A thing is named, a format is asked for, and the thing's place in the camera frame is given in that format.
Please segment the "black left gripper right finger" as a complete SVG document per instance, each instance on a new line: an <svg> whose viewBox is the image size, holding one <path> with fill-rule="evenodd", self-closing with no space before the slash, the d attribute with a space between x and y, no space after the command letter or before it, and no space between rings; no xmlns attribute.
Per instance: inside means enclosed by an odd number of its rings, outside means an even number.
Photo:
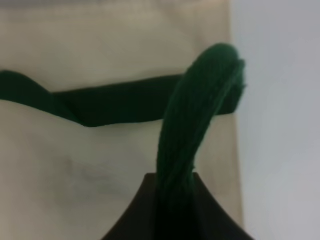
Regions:
<svg viewBox="0 0 320 240"><path fill-rule="evenodd" d="M251 240L211 195L199 174L194 179L194 212L201 240Z"/></svg>

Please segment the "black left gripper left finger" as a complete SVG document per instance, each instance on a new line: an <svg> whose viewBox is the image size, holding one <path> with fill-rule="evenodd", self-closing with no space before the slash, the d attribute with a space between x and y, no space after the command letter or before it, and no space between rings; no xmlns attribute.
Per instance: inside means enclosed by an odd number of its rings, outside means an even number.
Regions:
<svg viewBox="0 0 320 240"><path fill-rule="evenodd" d="M156 211L156 175L148 173L129 207L102 239L154 240Z"/></svg>

